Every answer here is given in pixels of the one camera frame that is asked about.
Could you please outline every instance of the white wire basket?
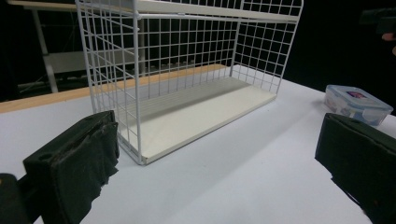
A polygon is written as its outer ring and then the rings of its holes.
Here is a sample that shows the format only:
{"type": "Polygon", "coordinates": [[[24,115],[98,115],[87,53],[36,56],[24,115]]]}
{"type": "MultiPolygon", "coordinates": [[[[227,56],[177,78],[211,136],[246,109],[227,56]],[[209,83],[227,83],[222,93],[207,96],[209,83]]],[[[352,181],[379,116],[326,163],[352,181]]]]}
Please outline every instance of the white wire basket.
{"type": "Polygon", "coordinates": [[[94,113],[149,164],[276,98],[303,0],[77,0],[94,113]]]}

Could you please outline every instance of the plastic food container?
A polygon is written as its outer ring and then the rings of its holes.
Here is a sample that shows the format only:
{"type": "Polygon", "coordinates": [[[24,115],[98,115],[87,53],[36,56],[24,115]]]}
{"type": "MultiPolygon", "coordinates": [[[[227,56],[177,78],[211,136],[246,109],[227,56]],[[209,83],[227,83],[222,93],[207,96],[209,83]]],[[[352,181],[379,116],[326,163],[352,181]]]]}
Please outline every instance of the plastic food container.
{"type": "Polygon", "coordinates": [[[372,94],[355,87],[328,85],[324,104],[335,114],[358,119],[373,127],[393,111],[372,94]]]}

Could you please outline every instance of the shelf bottom panel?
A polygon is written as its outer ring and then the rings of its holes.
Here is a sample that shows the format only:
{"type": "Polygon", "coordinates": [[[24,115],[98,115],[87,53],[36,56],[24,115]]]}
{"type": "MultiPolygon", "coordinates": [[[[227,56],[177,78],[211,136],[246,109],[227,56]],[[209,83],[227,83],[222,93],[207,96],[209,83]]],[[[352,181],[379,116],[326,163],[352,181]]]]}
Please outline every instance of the shelf bottom panel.
{"type": "MultiPolygon", "coordinates": [[[[140,102],[141,154],[144,164],[187,145],[215,131],[276,98],[233,77],[224,77],[182,91],[140,102]]],[[[127,110],[135,111],[135,105],[127,110]]],[[[135,119],[126,120],[126,112],[118,111],[118,119],[127,124],[120,134],[124,143],[137,154],[135,119]]]]}

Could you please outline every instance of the white shelf board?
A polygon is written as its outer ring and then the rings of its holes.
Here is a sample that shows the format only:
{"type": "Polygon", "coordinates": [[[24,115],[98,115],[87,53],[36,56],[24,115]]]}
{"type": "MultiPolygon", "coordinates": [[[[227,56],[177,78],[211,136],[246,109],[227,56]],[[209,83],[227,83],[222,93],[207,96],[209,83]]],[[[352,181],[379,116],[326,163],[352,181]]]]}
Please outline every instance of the white shelf board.
{"type": "MultiPolygon", "coordinates": [[[[182,91],[148,99],[140,103],[141,147],[143,163],[152,161],[192,142],[248,112],[268,104],[274,93],[262,90],[233,77],[224,77],[182,91]]],[[[135,111],[129,105],[128,111],[135,111]]],[[[117,111],[126,123],[125,112],[117,111]]],[[[137,149],[134,119],[121,135],[137,149]]]]}
{"type": "MultiPolygon", "coordinates": [[[[118,13],[133,12],[134,3],[131,0],[108,1],[108,0],[91,0],[88,7],[94,7],[102,10],[112,10],[118,13]]],[[[160,13],[160,14],[193,14],[206,15],[216,17],[233,17],[245,18],[251,20],[262,20],[265,22],[297,22],[298,16],[290,16],[275,13],[266,13],[258,11],[248,11],[242,9],[226,8],[226,7],[209,7],[199,6],[194,4],[182,4],[174,2],[163,2],[156,0],[138,0],[136,1],[136,10],[140,17],[145,17],[146,13],[160,13]]]]}

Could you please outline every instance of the white table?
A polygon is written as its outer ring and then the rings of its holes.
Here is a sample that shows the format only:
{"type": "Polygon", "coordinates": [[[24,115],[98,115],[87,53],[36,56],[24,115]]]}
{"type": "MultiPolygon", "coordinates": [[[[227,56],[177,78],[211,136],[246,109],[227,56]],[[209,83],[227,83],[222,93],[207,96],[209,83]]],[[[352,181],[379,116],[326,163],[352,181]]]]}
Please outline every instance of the white table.
{"type": "MultiPolygon", "coordinates": [[[[371,223],[314,158],[323,97],[283,80],[271,104],[148,166],[122,151],[82,223],[371,223]]],[[[24,158],[91,113],[83,97],[0,114],[0,171],[21,178],[24,158]]],[[[396,137],[396,117],[378,130],[396,137]]]]}

